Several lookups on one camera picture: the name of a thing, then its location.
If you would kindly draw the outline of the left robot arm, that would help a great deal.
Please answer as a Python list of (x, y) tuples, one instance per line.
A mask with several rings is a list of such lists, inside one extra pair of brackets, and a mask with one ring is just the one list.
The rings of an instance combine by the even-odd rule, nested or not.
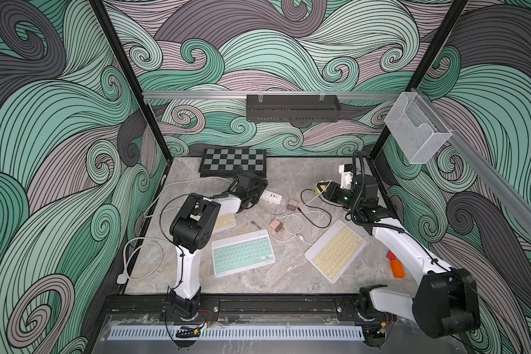
[(267, 179), (240, 171), (222, 193), (211, 197), (187, 195), (169, 230), (178, 255), (177, 284), (169, 290), (176, 306), (195, 310), (199, 305), (201, 250), (209, 243), (218, 218), (252, 208), (267, 187)]

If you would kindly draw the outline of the green wireless keyboard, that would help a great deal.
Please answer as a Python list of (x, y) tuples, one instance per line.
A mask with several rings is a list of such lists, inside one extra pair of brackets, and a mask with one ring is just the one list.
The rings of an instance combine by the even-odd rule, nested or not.
[(276, 262), (267, 230), (215, 240), (211, 243), (216, 277), (225, 277)]

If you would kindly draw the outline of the white power strip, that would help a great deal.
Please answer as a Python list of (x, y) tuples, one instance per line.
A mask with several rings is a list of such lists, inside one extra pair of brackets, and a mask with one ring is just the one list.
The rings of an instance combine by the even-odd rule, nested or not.
[(283, 196), (279, 193), (274, 193), (269, 190), (264, 190), (262, 195), (260, 196), (261, 201), (266, 201), (271, 204), (281, 205), (281, 202), (283, 200)]

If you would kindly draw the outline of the pink charger adapter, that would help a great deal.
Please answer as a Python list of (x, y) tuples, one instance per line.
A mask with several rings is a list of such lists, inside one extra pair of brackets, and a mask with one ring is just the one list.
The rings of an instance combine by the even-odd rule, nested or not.
[(297, 208), (299, 206), (299, 202), (294, 200), (294, 199), (290, 199), (288, 204), (287, 204), (287, 210), (290, 210), (292, 212), (296, 211)]
[(270, 232), (280, 232), (282, 229), (283, 229), (283, 223), (280, 220), (272, 221), (268, 228)]

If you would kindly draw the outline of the yellow charger adapter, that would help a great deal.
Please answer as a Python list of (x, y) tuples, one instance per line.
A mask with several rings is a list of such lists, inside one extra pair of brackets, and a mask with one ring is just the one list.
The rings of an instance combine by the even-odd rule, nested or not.
[(331, 181), (320, 181), (315, 184), (314, 191), (316, 194), (323, 194), (324, 191), (330, 186)]

